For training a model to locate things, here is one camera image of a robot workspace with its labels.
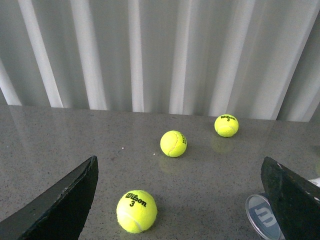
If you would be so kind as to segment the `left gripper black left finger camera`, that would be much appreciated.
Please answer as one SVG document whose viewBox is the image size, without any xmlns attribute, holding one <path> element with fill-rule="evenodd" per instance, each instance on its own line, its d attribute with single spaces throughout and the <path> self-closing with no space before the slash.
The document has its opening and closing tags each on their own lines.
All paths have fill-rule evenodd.
<svg viewBox="0 0 320 240">
<path fill-rule="evenodd" d="M 99 176 L 92 156 L 0 223 L 2 240 L 77 240 L 90 212 Z"/>
</svg>

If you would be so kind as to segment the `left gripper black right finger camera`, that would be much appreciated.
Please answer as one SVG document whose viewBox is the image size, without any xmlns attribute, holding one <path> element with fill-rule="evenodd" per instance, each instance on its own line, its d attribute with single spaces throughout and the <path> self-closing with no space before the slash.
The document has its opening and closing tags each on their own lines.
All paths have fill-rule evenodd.
<svg viewBox="0 0 320 240">
<path fill-rule="evenodd" d="M 285 239 L 318 240 L 320 188 L 268 156 L 260 177 Z"/>
</svg>

